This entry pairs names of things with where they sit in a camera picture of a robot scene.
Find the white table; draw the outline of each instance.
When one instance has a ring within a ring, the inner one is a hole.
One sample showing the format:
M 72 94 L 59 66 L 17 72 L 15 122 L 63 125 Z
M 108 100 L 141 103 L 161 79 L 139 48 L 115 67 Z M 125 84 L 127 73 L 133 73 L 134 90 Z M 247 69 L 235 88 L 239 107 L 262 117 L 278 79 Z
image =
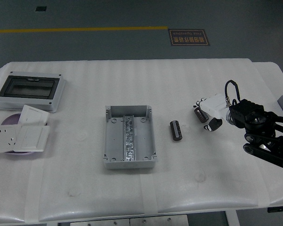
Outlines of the white table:
M 43 153 L 0 154 L 0 224 L 156 216 L 283 205 L 283 169 L 244 152 L 244 130 L 203 129 L 193 112 L 232 79 L 241 98 L 283 112 L 283 74 L 248 59 L 12 62 L 0 69 L 60 73 L 67 80 Z M 231 99 L 234 88 L 229 88 Z M 158 162 L 107 170 L 106 105 L 150 105 Z M 0 124 L 18 113 L 0 110 Z M 183 139 L 174 142 L 169 123 Z

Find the white switch panel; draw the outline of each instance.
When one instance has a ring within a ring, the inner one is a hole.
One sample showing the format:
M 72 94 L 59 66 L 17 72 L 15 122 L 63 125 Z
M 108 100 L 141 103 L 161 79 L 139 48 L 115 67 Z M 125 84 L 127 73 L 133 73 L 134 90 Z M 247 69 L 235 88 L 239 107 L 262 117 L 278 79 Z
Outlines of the white switch panel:
M 44 151 L 50 126 L 22 126 L 14 152 Z
M 45 126 L 49 113 L 38 108 L 24 105 L 18 124 L 26 126 Z

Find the cable connector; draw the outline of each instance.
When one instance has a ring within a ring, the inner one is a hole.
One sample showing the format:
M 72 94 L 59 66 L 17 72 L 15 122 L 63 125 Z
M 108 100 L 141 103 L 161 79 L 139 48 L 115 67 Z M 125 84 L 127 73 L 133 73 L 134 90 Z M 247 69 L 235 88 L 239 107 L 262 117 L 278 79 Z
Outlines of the cable connector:
M 226 98 L 225 98 L 225 102 L 226 102 L 226 107 L 229 107 L 229 106 L 232 105 L 232 104 L 231 104 L 231 100 L 230 100 L 229 97 L 226 97 Z

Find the yellow floor line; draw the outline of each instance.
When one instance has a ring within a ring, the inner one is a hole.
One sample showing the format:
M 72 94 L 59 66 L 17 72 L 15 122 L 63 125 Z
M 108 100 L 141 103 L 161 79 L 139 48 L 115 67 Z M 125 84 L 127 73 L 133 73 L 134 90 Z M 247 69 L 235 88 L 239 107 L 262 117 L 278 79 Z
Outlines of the yellow floor line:
M 0 33 L 22 32 L 87 32 L 87 31 L 132 31 L 132 30 L 166 30 L 167 26 L 154 27 L 75 27 L 75 28 L 40 28 L 40 29 L 4 29 Z

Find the white wall socket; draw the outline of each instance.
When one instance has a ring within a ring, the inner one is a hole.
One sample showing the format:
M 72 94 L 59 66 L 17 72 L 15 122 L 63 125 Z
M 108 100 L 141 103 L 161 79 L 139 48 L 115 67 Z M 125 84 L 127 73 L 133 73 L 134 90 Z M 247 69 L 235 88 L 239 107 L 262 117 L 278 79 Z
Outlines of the white wall socket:
M 0 126 L 0 153 L 13 151 L 21 125 Z

